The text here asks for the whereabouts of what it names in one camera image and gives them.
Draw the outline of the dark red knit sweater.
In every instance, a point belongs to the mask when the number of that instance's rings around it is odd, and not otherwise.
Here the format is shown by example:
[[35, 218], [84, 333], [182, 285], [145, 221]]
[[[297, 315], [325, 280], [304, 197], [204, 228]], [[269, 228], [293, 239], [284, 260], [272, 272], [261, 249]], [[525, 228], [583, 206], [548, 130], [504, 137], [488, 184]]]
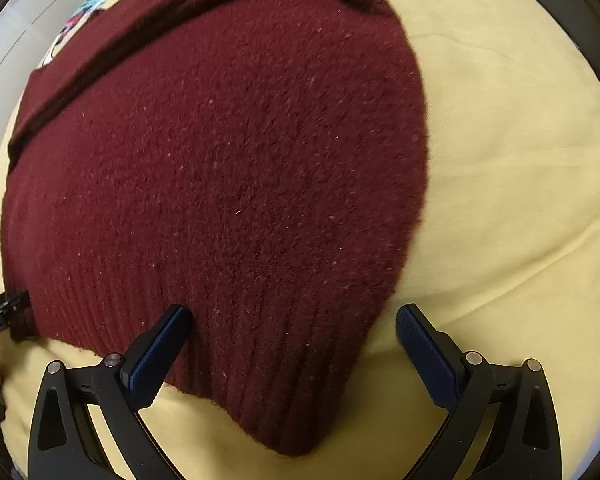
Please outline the dark red knit sweater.
[[31, 74], [8, 156], [15, 339], [101, 354], [182, 304], [170, 384], [279, 454], [320, 443], [427, 186], [386, 0], [120, 0]]

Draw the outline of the white wardrobe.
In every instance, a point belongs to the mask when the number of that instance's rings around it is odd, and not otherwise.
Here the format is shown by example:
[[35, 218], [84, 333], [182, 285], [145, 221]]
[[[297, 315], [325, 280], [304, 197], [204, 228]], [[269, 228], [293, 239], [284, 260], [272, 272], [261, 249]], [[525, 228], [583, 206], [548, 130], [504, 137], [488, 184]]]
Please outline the white wardrobe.
[[0, 144], [32, 70], [84, 0], [8, 0], [0, 13]]

